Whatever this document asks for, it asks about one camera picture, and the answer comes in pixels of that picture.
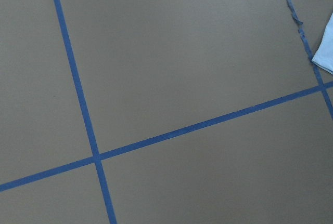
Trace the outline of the light blue t-shirt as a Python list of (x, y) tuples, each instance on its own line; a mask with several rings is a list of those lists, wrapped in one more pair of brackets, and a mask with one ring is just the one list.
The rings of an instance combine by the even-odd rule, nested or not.
[(332, 15), (326, 24), (322, 41), (316, 51), (312, 62), (325, 70), (326, 72), (332, 74)]

